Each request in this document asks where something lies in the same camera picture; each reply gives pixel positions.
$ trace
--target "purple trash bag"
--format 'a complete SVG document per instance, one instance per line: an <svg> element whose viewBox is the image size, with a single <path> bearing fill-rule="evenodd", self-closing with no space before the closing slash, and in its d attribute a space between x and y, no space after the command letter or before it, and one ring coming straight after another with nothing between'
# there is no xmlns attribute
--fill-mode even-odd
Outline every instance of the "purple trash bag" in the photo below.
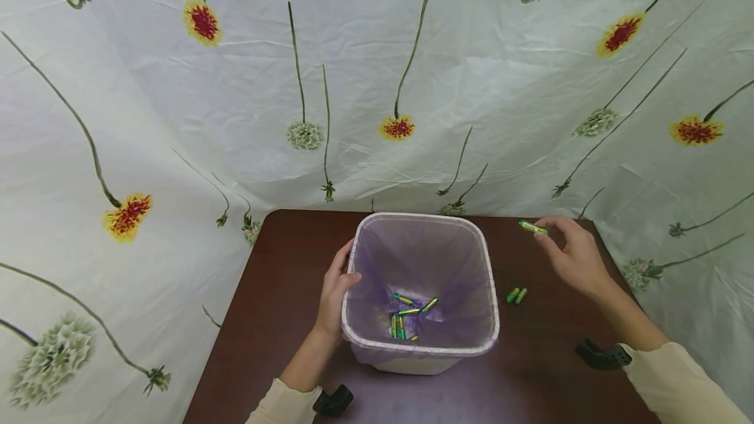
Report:
<svg viewBox="0 0 754 424"><path fill-rule="evenodd" d="M497 340L500 320L490 259L481 231L471 222L433 215L378 213L357 231L349 270L362 280L344 301L344 331L362 363L398 357L481 355ZM404 316L408 341L391 337L390 313L410 308L394 294L412 299L427 313Z"/></svg>

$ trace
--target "curtain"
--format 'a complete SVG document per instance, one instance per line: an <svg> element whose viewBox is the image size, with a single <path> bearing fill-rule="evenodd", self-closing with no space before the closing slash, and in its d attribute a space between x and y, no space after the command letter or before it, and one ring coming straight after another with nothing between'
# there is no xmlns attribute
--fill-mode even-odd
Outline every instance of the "curtain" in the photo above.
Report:
<svg viewBox="0 0 754 424"><path fill-rule="evenodd" d="M181 422L282 207L591 219L754 418L753 29L750 0L2 1L0 420Z"/></svg>

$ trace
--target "black plastic clip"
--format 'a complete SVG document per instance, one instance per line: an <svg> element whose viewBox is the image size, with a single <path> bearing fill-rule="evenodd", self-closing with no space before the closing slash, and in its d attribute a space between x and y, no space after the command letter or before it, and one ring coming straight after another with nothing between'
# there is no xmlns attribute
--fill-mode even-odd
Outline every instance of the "black plastic clip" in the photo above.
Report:
<svg viewBox="0 0 754 424"><path fill-rule="evenodd" d="M581 359L595 370L616 370L629 365L633 360L620 344L615 344L609 351L604 351L589 339L584 339L582 343L576 345L576 354L579 354Z"/></svg>
<svg viewBox="0 0 754 424"><path fill-rule="evenodd" d="M346 412L351 401L353 401L353 393L351 393L350 389L346 388L346 385L341 385L331 395L322 391L312 409L317 414L326 417L340 417Z"/></svg>

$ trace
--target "wooden table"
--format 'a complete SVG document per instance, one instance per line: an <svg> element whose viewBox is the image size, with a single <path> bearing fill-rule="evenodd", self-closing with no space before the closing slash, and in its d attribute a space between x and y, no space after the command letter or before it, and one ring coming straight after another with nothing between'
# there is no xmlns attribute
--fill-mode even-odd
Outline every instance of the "wooden table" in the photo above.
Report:
<svg viewBox="0 0 754 424"><path fill-rule="evenodd" d="M314 324L322 276L366 215L281 210L267 217L184 424L245 422ZM330 393L343 383L355 396L338 422L658 423L624 372L591 370L576 356L581 340L607 349L617 340L615 332L556 277L518 220L468 219L490 247L501 300L498 344L443 374L404 376L357 363L343 343L322 380ZM591 222L580 223L597 234ZM611 275L626 289L599 244ZM513 286L529 289L519 306L505 304Z"/></svg>

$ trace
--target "sleeve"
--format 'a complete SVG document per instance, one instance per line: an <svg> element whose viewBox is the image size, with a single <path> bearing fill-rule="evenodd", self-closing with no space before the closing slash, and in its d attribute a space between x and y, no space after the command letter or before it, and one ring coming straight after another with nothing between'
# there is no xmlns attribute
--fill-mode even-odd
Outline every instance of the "sleeve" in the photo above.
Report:
<svg viewBox="0 0 754 424"><path fill-rule="evenodd" d="M321 393L319 386L300 393L276 378L246 424L312 424L316 415L312 407Z"/></svg>
<svg viewBox="0 0 754 424"><path fill-rule="evenodd" d="M751 424L682 345L654 351L621 346L633 359L624 368L628 379L663 424Z"/></svg>

